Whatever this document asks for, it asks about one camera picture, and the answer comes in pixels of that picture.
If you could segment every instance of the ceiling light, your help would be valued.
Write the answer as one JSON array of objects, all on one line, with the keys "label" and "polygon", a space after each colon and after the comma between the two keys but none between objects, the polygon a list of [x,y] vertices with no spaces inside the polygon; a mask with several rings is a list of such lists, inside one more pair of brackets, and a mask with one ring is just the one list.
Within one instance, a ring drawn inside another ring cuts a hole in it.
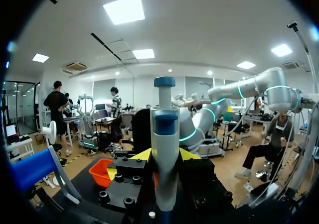
[{"label": "ceiling light", "polygon": [[132,51],[136,59],[152,59],[155,58],[153,49]]},{"label": "ceiling light", "polygon": [[114,25],[145,19],[141,0],[117,0],[103,8]]},{"label": "ceiling light", "polygon": [[319,30],[316,26],[313,26],[311,29],[310,29],[310,35],[312,37],[312,39],[314,41],[318,41],[319,40]]},{"label": "ceiling light", "polygon": [[248,62],[248,61],[244,61],[244,62],[240,63],[239,65],[237,65],[237,67],[243,68],[243,69],[250,69],[254,66],[256,66],[256,65],[251,63],[251,62]]},{"label": "ceiling light", "polygon": [[49,59],[48,56],[44,56],[39,53],[36,53],[36,55],[32,58],[32,61],[44,63],[47,59]]},{"label": "ceiling light", "polygon": [[271,49],[271,51],[273,53],[275,53],[277,56],[282,57],[282,56],[286,56],[290,53],[292,53],[293,51],[289,48],[289,46],[287,46],[286,44],[282,44],[280,46],[277,46],[273,49]]}]

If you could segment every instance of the man in black shirt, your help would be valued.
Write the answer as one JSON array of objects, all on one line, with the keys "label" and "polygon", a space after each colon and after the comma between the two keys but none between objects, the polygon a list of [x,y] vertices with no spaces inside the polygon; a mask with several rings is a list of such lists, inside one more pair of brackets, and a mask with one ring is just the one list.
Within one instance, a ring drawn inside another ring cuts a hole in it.
[{"label": "man in black shirt", "polygon": [[44,106],[49,107],[51,111],[51,120],[56,123],[56,132],[61,136],[62,143],[65,145],[65,155],[70,156],[71,150],[68,149],[69,143],[66,141],[65,133],[66,133],[66,123],[64,122],[62,110],[66,107],[70,102],[66,98],[64,94],[60,92],[62,83],[60,81],[56,81],[53,84],[54,91],[51,92],[48,97],[44,101]]}]

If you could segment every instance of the glass door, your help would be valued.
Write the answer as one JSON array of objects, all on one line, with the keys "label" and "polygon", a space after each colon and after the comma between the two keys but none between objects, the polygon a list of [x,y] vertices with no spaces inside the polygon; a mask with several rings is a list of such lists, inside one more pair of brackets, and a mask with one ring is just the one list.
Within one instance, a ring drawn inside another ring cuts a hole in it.
[{"label": "glass door", "polygon": [[17,125],[20,135],[37,131],[34,117],[34,83],[17,82]]}]

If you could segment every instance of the blue cap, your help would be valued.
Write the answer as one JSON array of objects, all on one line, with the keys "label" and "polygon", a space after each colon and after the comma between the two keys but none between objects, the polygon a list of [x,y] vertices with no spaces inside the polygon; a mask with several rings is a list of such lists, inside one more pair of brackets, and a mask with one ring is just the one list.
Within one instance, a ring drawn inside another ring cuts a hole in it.
[{"label": "blue cap", "polygon": [[170,86],[174,87],[175,86],[175,79],[170,76],[160,76],[155,78],[154,80],[154,86],[159,87],[159,86]]}]

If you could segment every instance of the computer screen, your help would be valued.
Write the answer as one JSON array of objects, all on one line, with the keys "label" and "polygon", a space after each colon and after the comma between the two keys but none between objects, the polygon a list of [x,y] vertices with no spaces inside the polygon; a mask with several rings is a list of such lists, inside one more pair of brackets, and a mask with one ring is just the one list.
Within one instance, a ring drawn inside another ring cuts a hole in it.
[{"label": "computer screen", "polygon": [[105,110],[105,104],[95,105],[95,109],[97,111]]},{"label": "computer screen", "polygon": [[5,127],[7,137],[16,135],[15,124]]},{"label": "computer screen", "polygon": [[100,118],[104,118],[108,116],[108,113],[106,110],[101,110],[99,111],[99,115],[100,115]]},{"label": "computer screen", "polygon": [[8,144],[18,142],[19,139],[19,133],[16,128],[16,124],[9,124],[8,126],[5,127],[5,132],[6,132],[6,142]]}]

